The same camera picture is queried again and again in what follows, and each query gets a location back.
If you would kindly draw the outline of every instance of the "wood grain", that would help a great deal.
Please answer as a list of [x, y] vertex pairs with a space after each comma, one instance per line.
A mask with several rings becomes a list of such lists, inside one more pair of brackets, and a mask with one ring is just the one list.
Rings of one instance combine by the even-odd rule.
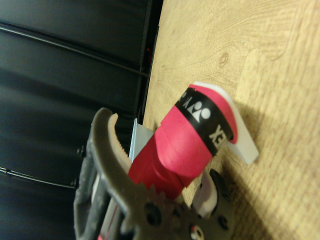
[[223, 148], [207, 167], [232, 192], [234, 240], [320, 239], [319, 22], [319, 1], [164, 1], [144, 126], [194, 81], [234, 99], [260, 156], [245, 165]]

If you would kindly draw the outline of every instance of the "white logo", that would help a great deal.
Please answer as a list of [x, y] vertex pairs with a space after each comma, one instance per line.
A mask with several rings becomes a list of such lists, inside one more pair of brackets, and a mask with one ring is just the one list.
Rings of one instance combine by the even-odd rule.
[[222, 147], [222, 145], [227, 141], [227, 136], [225, 132], [221, 129], [220, 124], [216, 128], [215, 133], [212, 133], [211, 135], [209, 135], [209, 138], [211, 138], [212, 143], [214, 144], [217, 150], [219, 150]]
[[[182, 97], [179, 99], [179, 101], [181, 101], [182, 98], [184, 98], [186, 96], [186, 92], [182, 95]], [[184, 104], [182, 105], [184, 108], [187, 109], [187, 111], [189, 113], [191, 113], [191, 115], [194, 117], [194, 119], [200, 123], [200, 116], [203, 119], [209, 119], [211, 116], [211, 112], [208, 108], [203, 108], [202, 109], [202, 102], [201, 101], [197, 101], [196, 103], [192, 104], [191, 106], [189, 106], [189, 103], [192, 99], [192, 96], [189, 96], [186, 101], [184, 102]]]

